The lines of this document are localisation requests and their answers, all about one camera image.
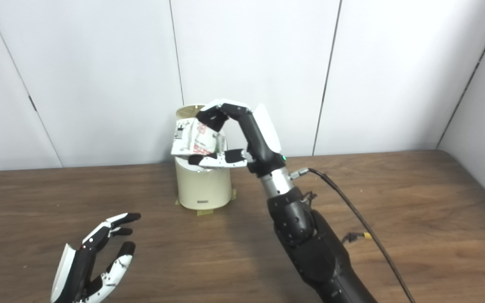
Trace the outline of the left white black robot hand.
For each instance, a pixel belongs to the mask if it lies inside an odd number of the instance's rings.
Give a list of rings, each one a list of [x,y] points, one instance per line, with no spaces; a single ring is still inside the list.
[[[92,272],[96,257],[115,236],[133,233],[123,224],[138,221],[140,213],[122,213],[105,219],[87,236],[78,249],[65,244],[51,289],[52,303],[102,303],[125,276],[135,253],[136,244],[126,241],[115,259],[96,278]]]

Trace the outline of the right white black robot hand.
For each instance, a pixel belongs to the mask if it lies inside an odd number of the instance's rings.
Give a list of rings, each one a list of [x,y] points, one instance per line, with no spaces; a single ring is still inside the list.
[[[193,153],[187,159],[189,164],[205,168],[248,167],[257,177],[285,167],[277,131],[264,104],[251,109],[242,102],[220,98],[205,105],[196,118],[206,130],[216,133],[229,119],[237,121],[248,146],[218,153]]]

